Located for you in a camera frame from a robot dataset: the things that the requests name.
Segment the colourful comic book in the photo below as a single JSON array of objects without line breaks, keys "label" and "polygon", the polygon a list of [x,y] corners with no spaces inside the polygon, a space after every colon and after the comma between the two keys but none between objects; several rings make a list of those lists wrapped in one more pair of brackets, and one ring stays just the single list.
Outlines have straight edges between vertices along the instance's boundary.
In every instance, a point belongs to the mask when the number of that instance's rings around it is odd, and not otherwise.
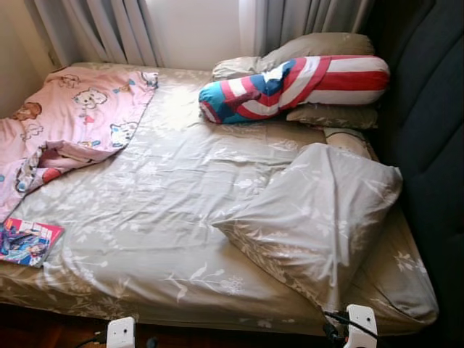
[{"label": "colourful comic book", "polygon": [[0,261],[42,268],[64,228],[10,218],[0,225]]}]

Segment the large grey floral pillow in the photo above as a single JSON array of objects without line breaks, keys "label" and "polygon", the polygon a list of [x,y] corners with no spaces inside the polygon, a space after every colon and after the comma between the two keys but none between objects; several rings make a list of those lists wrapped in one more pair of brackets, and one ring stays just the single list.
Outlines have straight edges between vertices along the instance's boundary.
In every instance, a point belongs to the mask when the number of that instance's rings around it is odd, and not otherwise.
[{"label": "large grey floral pillow", "polygon": [[311,144],[213,225],[276,281],[336,312],[402,186],[395,167]]}]

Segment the grey floral sheeted mattress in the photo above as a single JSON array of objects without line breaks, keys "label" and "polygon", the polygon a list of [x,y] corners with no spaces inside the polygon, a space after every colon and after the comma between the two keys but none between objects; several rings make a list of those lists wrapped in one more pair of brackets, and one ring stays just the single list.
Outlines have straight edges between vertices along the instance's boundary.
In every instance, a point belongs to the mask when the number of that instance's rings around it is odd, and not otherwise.
[{"label": "grey floral sheeted mattress", "polygon": [[[42,268],[0,261],[0,304],[142,323],[321,335],[332,312],[276,281],[213,223],[257,196],[323,129],[288,120],[216,125],[199,112],[206,72],[158,73],[126,148],[30,192],[7,218],[65,229]],[[380,334],[434,323],[437,299],[397,201],[345,295]]]}]

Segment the beige floral roll cushion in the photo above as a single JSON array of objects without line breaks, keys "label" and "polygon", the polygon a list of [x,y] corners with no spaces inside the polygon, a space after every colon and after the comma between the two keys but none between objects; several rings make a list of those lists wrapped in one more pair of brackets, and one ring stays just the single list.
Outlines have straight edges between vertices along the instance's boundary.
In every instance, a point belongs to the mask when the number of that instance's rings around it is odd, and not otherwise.
[{"label": "beige floral roll cushion", "polygon": [[338,127],[324,127],[323,133],[329,146],[354,153],[378,162],[378,157],[368,140],[358,130]]}]

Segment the dark blue upholstered panel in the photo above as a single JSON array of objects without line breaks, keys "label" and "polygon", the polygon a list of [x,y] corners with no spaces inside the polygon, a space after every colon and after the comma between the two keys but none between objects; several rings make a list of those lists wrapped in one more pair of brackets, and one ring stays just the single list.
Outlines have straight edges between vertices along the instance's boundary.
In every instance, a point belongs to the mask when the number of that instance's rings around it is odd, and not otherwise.
[{"label": "dark blue upholstered panel", "polygon": [[463,348],[464,1],[375,0],[367,26],[391,70],[375,147],[403,175],[401,203],[438,304],[422,348]]}]

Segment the taupe pillow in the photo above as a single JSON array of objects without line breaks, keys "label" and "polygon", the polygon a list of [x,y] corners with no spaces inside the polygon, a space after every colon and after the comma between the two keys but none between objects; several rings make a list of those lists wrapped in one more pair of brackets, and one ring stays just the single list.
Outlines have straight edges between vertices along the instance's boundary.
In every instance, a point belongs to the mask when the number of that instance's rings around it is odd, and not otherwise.
[{"label": "taupe pillow", "polygon": [[256,73],[264,73],[297,57],[334,55],[375,55],[375,49],[364,34],[309,33],[272,50],[258,59],[254,67]]},{"label": "taupe pillow", "polygon": [[286,119],[305,125],[365,130],[375,128],[378,113],[374,107],[304,104],[289,110]]}]

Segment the pink cartoon print blanket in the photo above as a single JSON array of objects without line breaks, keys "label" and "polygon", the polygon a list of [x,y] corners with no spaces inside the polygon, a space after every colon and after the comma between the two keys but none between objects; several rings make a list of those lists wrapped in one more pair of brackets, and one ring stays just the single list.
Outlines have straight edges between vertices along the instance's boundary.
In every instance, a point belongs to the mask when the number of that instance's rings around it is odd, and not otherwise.
[{"label": "pink cartoon print blanket", "polygon": [[0,219],[30,192],[126,148],[158,88],[158,73],[66,67],[0,118]]}]

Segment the red white blue bolster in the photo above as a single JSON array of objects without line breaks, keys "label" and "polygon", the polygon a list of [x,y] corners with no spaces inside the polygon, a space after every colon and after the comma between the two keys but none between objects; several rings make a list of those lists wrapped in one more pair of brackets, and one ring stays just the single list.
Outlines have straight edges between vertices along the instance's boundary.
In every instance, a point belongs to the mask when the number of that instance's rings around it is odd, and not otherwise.
[{"label": "red white blue bolster", "polygon": [[372,105],[389,83],[389,66],[380,57],[295,57],[268,72],[208,83],[198,102],[205,119],[230,125],[274,118],[306,104]]}]

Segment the small light floral pillow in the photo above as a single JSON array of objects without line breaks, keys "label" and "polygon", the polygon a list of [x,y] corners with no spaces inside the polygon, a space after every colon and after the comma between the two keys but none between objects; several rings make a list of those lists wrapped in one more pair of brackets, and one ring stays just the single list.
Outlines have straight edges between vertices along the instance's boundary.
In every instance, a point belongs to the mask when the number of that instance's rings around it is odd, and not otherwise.
[{"label": "small light floral pillow", "polygon": [[259,72],[261,57],[233,57],[219,61],[212,69],[212,80],[230,80]]}]

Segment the grey curtain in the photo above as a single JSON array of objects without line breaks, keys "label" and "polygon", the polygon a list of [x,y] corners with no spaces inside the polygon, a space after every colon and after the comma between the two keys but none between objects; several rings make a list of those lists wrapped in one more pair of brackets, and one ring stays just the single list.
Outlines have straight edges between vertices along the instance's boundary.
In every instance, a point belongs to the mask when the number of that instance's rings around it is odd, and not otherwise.
[{"label": "grey curtain", "polygon": [[25,0],[61,67],[93,61],[165,66],[147,0]]},{"label": "grey curtain", "polygon": [[309,33],[359,33],[374,0],[239,0],[242,49],[264,55]]}]

